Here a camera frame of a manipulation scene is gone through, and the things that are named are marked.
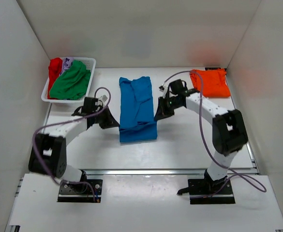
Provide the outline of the blue t shirt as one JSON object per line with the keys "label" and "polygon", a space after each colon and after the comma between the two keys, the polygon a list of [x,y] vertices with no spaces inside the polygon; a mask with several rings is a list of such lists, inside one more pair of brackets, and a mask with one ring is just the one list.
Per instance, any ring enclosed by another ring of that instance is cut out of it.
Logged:
{"label": "blue t shirt", "polygon": [[119,79],[121,92],[119,141],[135,143],[156,140],[157,122],[154,120],[154,106],[151,79]]}

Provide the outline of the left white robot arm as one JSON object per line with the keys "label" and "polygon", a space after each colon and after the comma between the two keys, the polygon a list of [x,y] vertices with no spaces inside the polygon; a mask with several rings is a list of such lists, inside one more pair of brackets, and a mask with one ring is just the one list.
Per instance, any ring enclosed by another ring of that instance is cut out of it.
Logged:
{"label": "left white robot arm", "polygon": [[67,145],[79,134],[94,124],[101,129],[119,127],[112,116],[107,96],[86,97],[66,122],[55,123],[57,128],[50,133],[37,133],[33,136],[33,146],[28,164],[32,173],[48,175],[71,185],[76,192],[83,192],[88,186],[84,171],[67,164]]}

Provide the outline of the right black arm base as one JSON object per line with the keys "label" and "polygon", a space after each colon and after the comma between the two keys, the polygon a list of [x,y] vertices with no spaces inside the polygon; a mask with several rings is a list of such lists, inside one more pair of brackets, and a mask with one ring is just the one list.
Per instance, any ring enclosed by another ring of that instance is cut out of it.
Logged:
{"label": "right black arm base", "polygon": [[202,179],[188,179],[188,186],[178,190],[177,195],[189,194],[190,204],[235,204],[231,181],[227,176],[212,181],[205,174]]}

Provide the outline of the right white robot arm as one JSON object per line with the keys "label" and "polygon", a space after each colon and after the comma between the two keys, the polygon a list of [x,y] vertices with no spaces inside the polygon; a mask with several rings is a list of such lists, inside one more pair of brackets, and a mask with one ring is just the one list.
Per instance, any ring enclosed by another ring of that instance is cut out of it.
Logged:
{"label": "right white robot arm", "polygon": [[199,126],[202,140],[205,142],[202,120],[212,126],[212,144],[215,149],[211,165],[205,171],[204,190],[215,193],[227,177],[228,169],[236,154],[247,144],[248,135],[242,114],[239,110],[227,110],[218,106],[195,88],[188,89],[186,82],[180,79],[170,84],[162,85],[163,93],[158,98],[158,108],[154,120],[169,118],[175,114],[175,109],[184,107],[199,115]]}

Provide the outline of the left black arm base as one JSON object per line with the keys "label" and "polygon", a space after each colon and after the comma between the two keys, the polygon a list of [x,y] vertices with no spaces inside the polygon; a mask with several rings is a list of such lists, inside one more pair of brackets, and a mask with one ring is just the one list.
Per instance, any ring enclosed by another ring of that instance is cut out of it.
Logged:
{"label": "left black arm base", "polygon": [[98,178],[84,179],[88,184],[61,184],[58,192],[59,203],[100,203],[103,180]]}

